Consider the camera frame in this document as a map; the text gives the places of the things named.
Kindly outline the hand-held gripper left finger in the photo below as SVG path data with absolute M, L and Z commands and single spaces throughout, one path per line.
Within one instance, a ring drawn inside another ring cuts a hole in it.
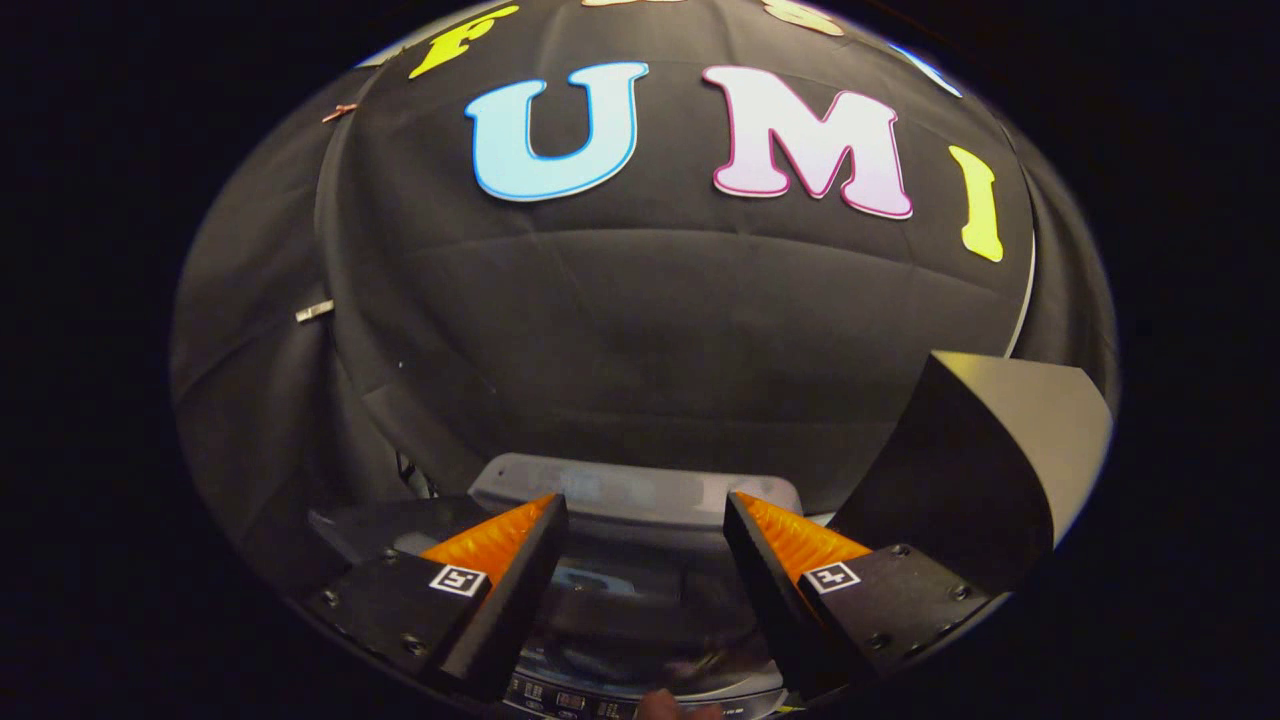
M 506 693 L 568 530 L 561 493 L 493 514 L 468 496 L 310 514 L 346 570 L 307 614 L 389 673 L 471 703 Z

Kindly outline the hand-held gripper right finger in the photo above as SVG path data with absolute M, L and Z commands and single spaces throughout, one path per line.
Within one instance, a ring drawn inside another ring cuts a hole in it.
M 993 601 L 923 550 L 872 550 L 742 491 L 726 496 L 724 541 L 785 685 L 805 701 L 911 667 Z

